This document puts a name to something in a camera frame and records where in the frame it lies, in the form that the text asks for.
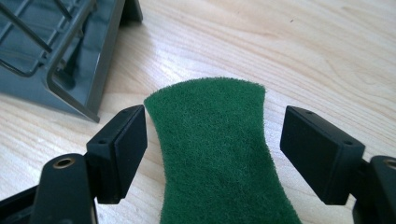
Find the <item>wood grain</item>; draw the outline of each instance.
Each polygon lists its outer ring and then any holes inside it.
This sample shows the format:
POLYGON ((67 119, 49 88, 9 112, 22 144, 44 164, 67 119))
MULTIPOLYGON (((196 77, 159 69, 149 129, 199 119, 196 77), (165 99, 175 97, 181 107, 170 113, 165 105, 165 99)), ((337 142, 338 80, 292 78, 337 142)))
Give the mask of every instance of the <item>wood grain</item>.
MULTIPOLYGON (((326 206, 279 150, 286 105, 313 110, 396 157, 396 2, 140 0, 141 25, 121 26, 100 123, 0 95, 0 200, 38 183, 46 161, 85 144, 118 111, 198 77, 264 85, 264 130, 284 190, 303 223, 353 223, 326 206)), ((148 115, 148 149, 126 200, 98 205, 100 223, 158 223, 165 178, 148 115)))

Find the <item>black plastic part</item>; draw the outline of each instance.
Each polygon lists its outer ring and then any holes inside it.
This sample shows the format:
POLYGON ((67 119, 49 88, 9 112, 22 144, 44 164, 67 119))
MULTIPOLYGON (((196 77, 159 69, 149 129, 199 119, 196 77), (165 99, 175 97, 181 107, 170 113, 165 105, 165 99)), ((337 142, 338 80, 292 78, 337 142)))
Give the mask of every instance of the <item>black plastic part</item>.
POLYGON ((30 223, 96 223, 85 159, 67 154, 47 162, 41 173, 30 223))
POLYGON ((357 199, 352 210, 356 224, 381 223, 374 204, 374 194, 370 189, 368 170, 371 164, 361 160, 361 165, 352 177, 351 194, 357 199))
POLYGON ((317 114, 286 109, 280 148, 326 204, 345 204, 364 145, 317 114))
POLYGON ((0 202, 1 224, 29 223, 37 186, 22 191, 0 202))
POLYGON ((368 178, 382 223, 396 223, 396 160, 386 156, 373 157, 368 178))
POLYGON ((138 0, 125 0, 121 19, 138 22, 143 20, 143 14, 138 0))
POLYGON ((119 203, 125 198, 147 146, 142 105, 122 110, 87 143, 85 157, 97 175, 99 203, 119 203))

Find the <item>clamp jaw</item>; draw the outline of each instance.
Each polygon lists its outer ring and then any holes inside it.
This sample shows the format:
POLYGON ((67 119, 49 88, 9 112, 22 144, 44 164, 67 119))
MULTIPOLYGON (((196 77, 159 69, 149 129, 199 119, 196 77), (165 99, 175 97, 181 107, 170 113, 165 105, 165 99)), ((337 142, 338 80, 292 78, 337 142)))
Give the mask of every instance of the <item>clamp jaw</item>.
POLYGON ((47 162, 38 186, 0 202, 0 223, 97 223, 94 198, 125 198, 148 146, 145 109, 122 110, 87 144, 87 153, 47 162))
POLYGON ((364 144, 319 115, 286 109, 280 149, 326 204, 356 198, 355 223, 396 223, 396 159, 362 159, 364 144))

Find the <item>table surface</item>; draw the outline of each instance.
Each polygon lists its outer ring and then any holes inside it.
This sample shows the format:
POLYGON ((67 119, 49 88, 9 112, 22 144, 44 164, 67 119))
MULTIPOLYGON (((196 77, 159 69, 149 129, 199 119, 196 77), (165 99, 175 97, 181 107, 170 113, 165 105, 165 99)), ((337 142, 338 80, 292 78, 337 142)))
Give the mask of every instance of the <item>table surface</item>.
MULTIPOLYGON (((46 161, 85 152, 115 114, 156 90, 199 77, 266 87, 264 132, 303 223, 353 223, 353 197, 326 206, 279 150, 286 105, 315 111, 360 139, 364 159, 396 157, 393 0, 140 0, 142 24, 121 26, 99 123, 0 95, 0 200, 38 183, 46 161)), ((100 223, 158 223, 165 178, 147 117, 148 149, 126 200, 98 205, 100 223)))

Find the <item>green scouring pad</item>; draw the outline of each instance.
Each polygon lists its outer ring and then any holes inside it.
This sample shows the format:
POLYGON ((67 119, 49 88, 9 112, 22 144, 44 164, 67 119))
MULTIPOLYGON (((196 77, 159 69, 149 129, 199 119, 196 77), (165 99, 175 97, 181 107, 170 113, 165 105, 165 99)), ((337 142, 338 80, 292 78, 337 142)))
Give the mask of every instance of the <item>green scouring pad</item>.
POLYGON ((300 223, 264 141, 264 94, 219 77, 146 99, 163 151, 161 223, 300 223))

